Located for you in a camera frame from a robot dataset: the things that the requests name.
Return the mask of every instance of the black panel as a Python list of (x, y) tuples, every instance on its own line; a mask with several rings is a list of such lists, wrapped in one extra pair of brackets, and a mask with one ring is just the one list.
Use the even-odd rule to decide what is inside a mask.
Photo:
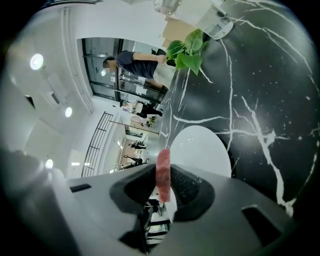
[(161, 221), (153, 221), (149, 222), (149, 226), (157, 226), (157, 225), (164, 225), (164, 224), (170, 224), (170, 219), (161, 220)]
[[(171, 165), (171, 187), (177, 203), (175, 222), (198, 219), (212, 205), (215, 197), (213, 187), (176, 165)], [(124, 213), (140, 214), (156, 186), (156, 166), (148, 166), (115, 183), (110, 197)]]
[(30, 96), (25, 96), (25, 98), (28, 100), (28, 102), (30, 102), (30, 104), (34, 107), (34, 109), (36, 109), (34, 100)]
[(79, 192), (82, 190), (87, 190), (87, 189), (91, 189), (92, 187), (89, 184), (80, 184), (80, 185), (76, 185), (76, 186), (71, 186), (70, 190), (72, 193), (75, 192)]
[(245, 208), (242, 212), (263, 246), (280, 237), (280, 231), (256, 207)]
[(166, 231), (157, 232), (157, 233), (148, 233), (148, 238), (157, 237), (157, 236), (163, 236), (163, 235), (166, 235), (167, 233), (168, 232), (166, 232)]
[(177, 204), (175, 222), (198, 219), (214, 202), (214, 188), (206, 180), (175, 164), (171, 165), (171, 187)]

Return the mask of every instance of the green plant leaf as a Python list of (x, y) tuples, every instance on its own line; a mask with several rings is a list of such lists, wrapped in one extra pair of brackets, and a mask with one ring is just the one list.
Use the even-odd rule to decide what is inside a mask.
[(192, 48), (191, 48), (192, 52), (196, 52), (200, 50), (202, 44), (203, 44), (202, 38), (195, 38), (192, 43)]
[(199, 55), (205, 49), (205, 47), (207, 45), (208, 45), (208, 42), (203, 42), (201, 48), (199, 50), (197, 50), (197, 51), (194, 51), (193, 54), (194, 55)]
[(181, 56), (183, 63), (190, 68), (196, 75), (202, 64), (202, 57), (199, 55), (183, 55)]
[(172, 41), (166, 49), (166, 56), (170, 57), (184, 51), (185, 44), (179, 40)]
[(183, 56), (185, 56), (182, 52), (178, 53), (175, 60), (175, 70), (184, 69), (187, 66), (183, 62)]
[(167, 58), (167, 60), (168, 61), (170, 61), (170, 60), (176, 60), (177, 59), (177, 57), (178, 57), (178, 54), (179, 53), (185, 53), (185, 51), (186, 51), (186, 48), (185, 47), (183, 47), (183, 48), (181, 48), (179, 51), (177, 51), (176, 53), (174, 53), (174, 54), (167, 54), (166, 55), (166, 58)]
[(195, 31), (188, 34), (188, 36), (184, 40), (184, 44), (188, 53), (197, 51), (197, 49), (199, 50), (202, 46), (202, 31), (200, 29), (196, 29)]

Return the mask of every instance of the black vent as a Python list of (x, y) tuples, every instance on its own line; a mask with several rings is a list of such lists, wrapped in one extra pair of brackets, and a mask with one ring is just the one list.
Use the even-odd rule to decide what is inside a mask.
[(55, 101), (57, 104), (60, 104), (60, 100), (58, 99), (58, 97), (57, 97), (54, 93), (52, 93), (51, 96), (52, 96), (52, 98), (54, 99), (54, 101)]
[(267, 246), (280, 237), (280, 231), (255, 206), (243, 209), (242, 213), (263, 246)]

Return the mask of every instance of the white veining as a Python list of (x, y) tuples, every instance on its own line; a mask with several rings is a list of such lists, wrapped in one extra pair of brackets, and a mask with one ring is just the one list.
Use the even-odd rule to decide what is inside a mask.
[(184, 83), (184, 87), (183, 87), (183, 92), (182, 92), (182, 96), (181, 96), (181, 100), (180, 100), (180, 104), (179, 104), (179, 108), (178, 108), (178, 111), (180, 111), (181, 109), (181, 106), (182, 106), (182, 101), (185, 97), (185, 94), (186, 94), (186, 90), (187, 90), (187, 85), (188, 85), (188, 80), (189, 80), (189, 75), (190, 75), (190, 68), (188, 70), (188, 73), (187, 73), (187, 78), (186, 78), (186, 82)]
[(274, 9), (271, 9), (271, 8), (269, 8), (269, 7), (266, 7), (266, 6), (264, 6), (264, 5), (260, 4), (260, 3), (257, 3), (257, 5), (260, 6), (261, 8), (264, 8), (265, 10), (268, 10), (268, 11), (270, 11), (270, 12), (273, 12), (274, 14), (280, 16), (281, 18), (283, 18), (284, 20), (286, 20), (287, 22), (289, 22), (290, 24), (292, 24), (293, 26), (295, 26), (296, 28), (298, 28), (297, 25), (296, 25), (293, 21), (291, 21), (290, 19), (288, 19), (286, 16), (284, 16), (284, 15), (281, 14), (280, 12), (278, 12), (278, 11), (276, 11), (276, 10), (274, 10)]
[(253, 11), (260, 11), (260, 10), (265, 10), (265, 8), (255, 8), (255, 9), (245, 10), (244, 13), (253, 12)]
[(311, 170), (310, 170), (309, 176), (308, 176), (308, 178), (306, 179), (303, 187), (309, 182), (310, 177), (311, 177), (312, 174), (314, 173), (315, 166), (316, 166), (316, 162), (317, 162), (317, 158), (318, 158), (318, 152), (317, 152), (317, 151), (318, 151), (319, 145), (320, 145), (320, 142), (319, 142), (319, 140), (318, 140), (318, 141), (316, 142), (316, 148), (317, 148), (317, 149), (316, 149), (316, 152), (315, 152), (315, 154), (314, 154), (314, 156), (313, 156), (313, 163), (312, 163), (312, 166), (311, 166)]
[(310, 66), (309, 66), (309, 63), (307, 62), (307, 59), (306, 59), (296, 48), (294, 48), (294, 46), (293, 46), (287, 39), (285, 39), (283, 36), (279, 35), (278, 33), (270, 30), (269, 28), (264, 27), (262, 30), (263, 30), (264, 32), (266, 32), (266, 30), (268, 30), (270, 33), (274, 34), (274, 35), (277, 36), (278, 38), (280, 38), (280, 39), (282, 39), (283, 41), (285, 41), (285, 42), (287, 43), (287, 45), (290, 46), (291, 49), (294, 50), (294, 51), (303, 59), (303, 61), (304, 61), (304, 63), (306, 64), (307, 68), (309, 69), (310, 73), (311, 73), (311, 74), (313, 73), (312, 70), (311, 70), (311, 68), (310, 68)]
[(257, 98), (256, 98), (256, 102), (255, 102), (254, 111), (256, 111), (257, 108), (258, 108), (258, 102), (259, 102), (259, 98), (257, 97)]
[(318, 136), (320, 137), (320, 123), (318, 122), (318, 128), (316, 129), (312, 129), (312, 131), (310, 132), (309, 136), (315, 136), (315, 132), (318, 132)]
[(183, 108), (183, 110), (182, 110), (181, 116), (183, 116), (183, 114), (184, 114), (184, 112), (185, 112), (185, 109), (186, 109), (186, 106), (187, 106), (187, 105), (184, 105), (184, 108)]
[(234, 170), (234, 168), (236, 167), (236, 165), (237, 165), (237, 163), (238, 163), (239, 159), (240, 159), (240, 156), (239, 156), (239, 157), (238, 157), (238, 159), (235, 161), (234, 166), (232, 167), (232, 170), (231, 170), (231, 171), (233, 171), (233, 170)]
[(259, 124), (257, 116), (256, 116), (256, 112), (253, 111), (248, 106), (247, 101), (245, 100), (245, 98), (243, 96), (242, 96), (242, 100), (244, 102), (245, 107), (248, 109), (248, 111), (251, 112), (251, 117), (253, 119), (253, 123), (255, 125), (255, 129), (256, 129), (256, 132), (257, 132), (256, 133), (257, 139), (261, 144), (262, 151), (263, 151), (264, 157), (265, 157), (265, 159), (267, 161), (267, 164), (270, 165), (273, 168), (273, 171), (275, 173), (275, 177), (276, 177), (276, 180), (277, 180), (277, 182), (276, 182), (276, 201), (277, 201), (277, 203), (279, 205), (282, 205), (282, 206), (285, 207), (285, 210), (286, 210), (288, 215), (292, 216), (292, 214), (293, 214), (293, 206), (291, 204), (289, 204), (289, 203), (286, 203), (283, 200), (284, 191), (285, 191), (284, 181), (282, 179), (280, 170), (274, 165), (274, 163), (272, 161), (271, 154), (270, 154), (270, 151), (269, 151), (269, 148), (268, 148), (268, 146), (270, 146), (274, 142), (274, 140), (276, 138), (276, 133), (273, 130), (272, 133), (270, 133), (269, 138), (267, 138), (267, 140), (265, 142), (265, 139), (264, 139), (260, 124)]
[(309, 75), (309, 78), (310, 78), (311, 82), (313, 83), (313, 85), (314, 85), (314, 87), (315, 87), (315, 89), (316, 89), (316, 91), (317, 91), (317, 93), (318, 93), (318, 96), (319, 96), (319, 98), (320, 98), (320, 91), (319, 91), (318, 86), (317, 86), (316, 83), (315, 83), (315, 80), (312, 78), (311, 75)]
[[(233, 88), (233, 81), (232, 81), (232, 61), (231, 61), (231, 58), (230, 56), (229, 57), (229, 62), (230, 62), (230, 97), (229, 97), (229, 112), (230, 112), (230, 117), (229, 117), (229, 129), (230, 131), (233, 129), (233, 126), (232, 126), (232, 121), (233, 121), (233, 117), (232, 117), (232, 114), (233, 114), (233, 111), (232, 111), (232, 97), (233, 97), (233, 94), (234, 94), (234, 88)], [(233, 139), (233, 132), (230, 134), (230, 138), (229, 138), (229, 143), (228, 143), (228, 146), (226, 148), (226, 151), (229, 151), (230, 149), (230, 146), (231, 146), (231, 142), (232, 142), (232, 139)]]
[(241, 1), (241, 0), (234, 0), (235, 2), (238, 2), (238, 3), (243, 3), (243, 4), (247, 4), (247, 5), (251, 5), (251, 6), (254, 6), (256, 7), (256, 5), (254, 3), (251, 3), (251, 2), (247, 2), (247, 1)]
[(209, 77), (207, 77), (207, 75), (205, 74), (205, 72), (202, 70), (202, 68), (200, 67), (200, 72), (202, 73), (202, 75), (205, 77), (205, 79), (207, 79), (208, 80), (208, 82), (210, 83), (210, 84), (214, 84), (214, 82), (212, 82), (210, 79), (209, 79)]
[(174, 83), (174, 87), (173, 87), (171, 95), (174, 95), (174, 93), (175, 93), (175, 91), (177, 89), (177, 83), (178, 83), (178, 80), (179, 80), (179, 76), (180, 76), (180, 69), (178, 70), (178, 74), (175, 77), (175, 83)]
[(212, 120), (216, 120), (216, 119), (229, 119), (229, 118), (225, 118), (225, 117), (222, 117), (222, 116), (215, 116), (215, 117), (211, 117), (211, 118), (207, 118), (207, 119), (201, 119), (201, 120), (186, 120), (186, 119), (183, 119), (183, 118), (179, 118), (175, 115), (173, 115), (173, 118), (177, 121), (180, 121), (180, 122), (183, 122), (183, 123), (187, 123), (187, 124), (201, 124), (201, 123), (204, 123), (204, 122), (208, 122), (208, 121), (212, 121)]
[(244, 23), (247, 23), (248, 25), (250, 25), (251, 27), (257, 29), (257, 30), (262, 30), (261, 27), (258, 27), (256, 25), (253, 25), (250, 21), (248, 20), (245, 20), (245, 19), (242, 19), (242, 18), (232, 18), (232, 17), (228, 17), (230, 20), (234, 20), (236, 22), (244, 22)]
[(313, 74), (307, 59), (287, 39), (285, 39), (283, 36), (279, 35), (278, 33), (272, 31), (271, 29), (269, 29), (267, 27), (264, 27), (264, 28), (258, 27), (256, 25), (252, 24), (250, 21), (242, 19), (242, 18), (229, 17), (229, 19), (234, 20), (236, 22), (239, 22), (239, 21), (240, 22), (244, 22), (244, 23), (247, 23), (248, 25), (250, 25), (251, 27), (253, 27), (254, 29), (262, 30), (269, 36), (268, 37), (269, 39), (271, 39), (272, 37), (270, 36), (270, 34), (267, 31), (269, 31), (270, 33), (274, 34), (276, 37), (282, 39), (292, 50), (294, 50), (303, 59), (305, 65), (309, 69), (310, 73)]
[(215, 132), (215, 134), (220, 135), (230, 135), (230, 134), (244, 134), (244, 135), (248, 135), (248, 136), (257, 136), (256, 133), (252, 133), (252, 132), (248, 132), (246, 130), (240, 130), (240, 129), (232, 129), (232, 130), (228, 130), (228, 131), (219, 131), (219, 132)]
[(179, 124), (179, 121), (178, 122), (176, 122), (176, 124), (175, 124), (175, 127), (174, 127), (174, 133), (176, 132), (176, 129), (177, 129), (177, 127), (178, 127), (178, 124)]
[(290, 58), (291, 58), (296, 64), (298, 64), (298, 61), (297, 61), (286, 49), (284, 49), (284, 48), (281, 46), (281, 44), (280, 44), (277, 40), (275, 40), (275, 39), (270, 35), (269, 32), (267, 32), (267, 31), (264, 31), (264, 32), (267, 33), (268, 38), (269, 38), (276, 46), (278, 46), (279, 48), (281, 48), (286, 54), (288, 54), (288, 55), (290, 56)]
[(169, 138), (170, 138), (170, 134), (171, 134), (171, 121), (172, 121), (172, 107), (171, 107), (171, 102), (170, 102), (170, 123), (169, 123), (169, 133), (168, 133), (168, 136), (166, 138), (166, 142), (165, 142), (165, 149), (167, 148), (167, 145), (168, 145), (168, 141), (169, 141)]
[(247, 1), (250, 2), (250, 3), (253, 3), (253, 4), (263, 3), (263, 4), (267, 4), (267, 5), (272, 5), (272, 6), (288, 9), (288, 7), (286, 7), (285, 5), (280, 4), (280, 3), (276, 3), (276, 2), (271, 1), (271, 0), (247, 0)]
[(164, 133), (163, 131), (160, 131), (160, 134), (165, 138), (167, 138), (169, 136), (169, 133)]
[(239, 115), (238, 112), (237, 112), (235, 109), (233, 109), (233, 110), (234, 110), (234, 112), (235, 112), (235, 114), (236, 114), (236, 116), (237, 116), (238, 118), (243, 118), (243, 119), (245, 119), (245, 120), (251, 125), (253, 131), (254, 131), (255, 133), (257, 132), (256, 129), (255, 129), (255, 127), (254, 127), (254, 125), (252, 124), (252, 122), (250, 122), (250, 121), (248, 120), (248, 118), (246, 118), (245, 116)]
[(228, 55), (228, 52), (227, 52), (227, 48), (226, 48), (224, 42), (222, 41), (222, 39), (220, 39), (220, 41), (221, 41), (221, 44), (223, 45), (223, 48), (224, 48), (224, 51), (225, 51), (226, 66), (228, 67), (228, 57), (229, 57), (229, 55)]

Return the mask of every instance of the black slot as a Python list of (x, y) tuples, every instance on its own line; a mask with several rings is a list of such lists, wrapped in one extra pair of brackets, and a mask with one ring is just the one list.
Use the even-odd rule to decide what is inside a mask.
[(81, 185), (76, 185), (76, 186), (71, 186), (70, 187), (70, 190), (72, 193), (75, 193), (75, 192), (79, 192), (79, 191), (82, 191), (82, 190), (87, 190), (87, 189), (90, 189), (91, 186), (89, 184), (81, 184)]
[(57, 104), (60, 104), (60, 100), (58, 99), (58, 97), (57, 97), (54, 93), (52, 93), (51, 96), (52, 96), (52, 98), (54, 99), (54, 101), (55, 101)]
[(164, 224), (170, 224), (170, 219), (166, 219), (166, 220), (161, 220), (161, 221), (153, 221), (153, 222), (149, 222), (148, 226), (157, 226), (157, 225), (164, 225)]
[(280, 231), (255, 206), (242, 209), (242, 212), (263, 246), (280, 237)]
[(157, 236), (163, 236), (166, 235), (168, 232), (167, 231), (162, 231), (162, 232), (157, 232), (157, 233), (148, 233), (148, 238), (152, 238), (152, 237), (157, 237)]

